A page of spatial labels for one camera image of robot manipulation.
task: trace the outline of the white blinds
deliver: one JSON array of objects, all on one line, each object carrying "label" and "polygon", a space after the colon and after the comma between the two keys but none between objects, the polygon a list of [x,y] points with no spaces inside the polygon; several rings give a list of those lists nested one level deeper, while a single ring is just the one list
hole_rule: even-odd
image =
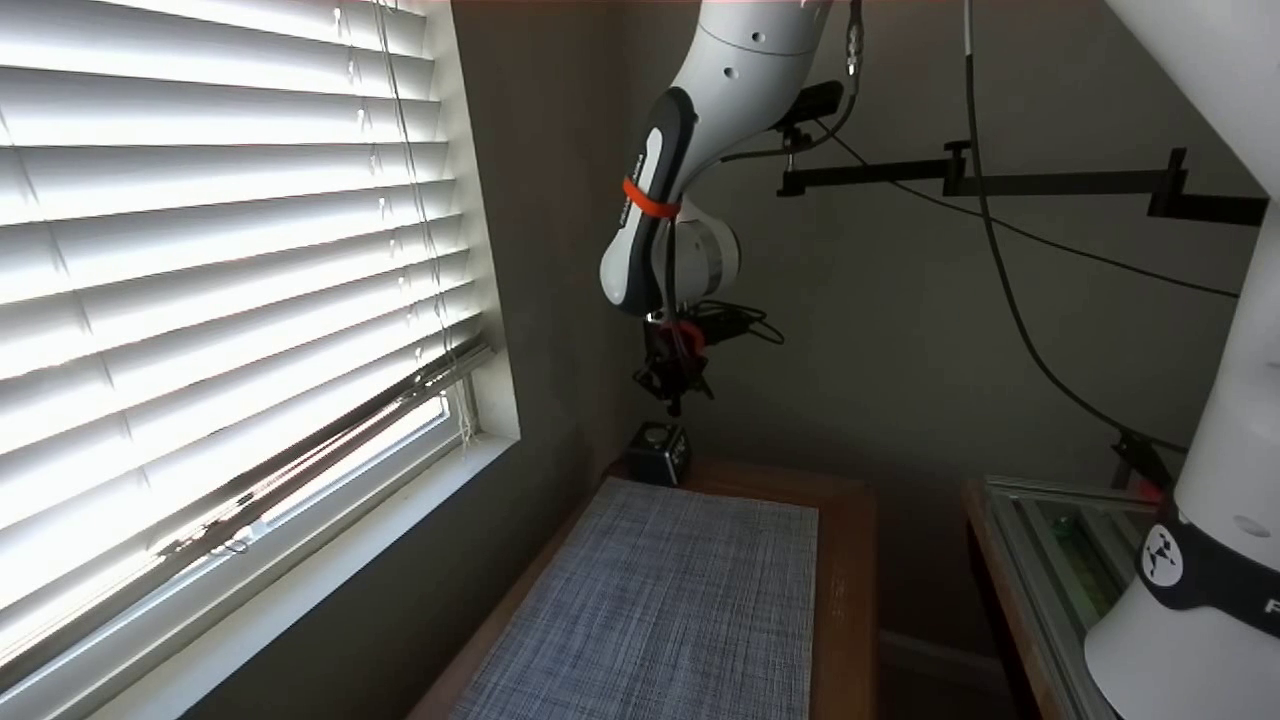
[{"label": "white blinds", "polygon": [[424,9],[0,3],[0,663],[473,337],[435,73]]}]

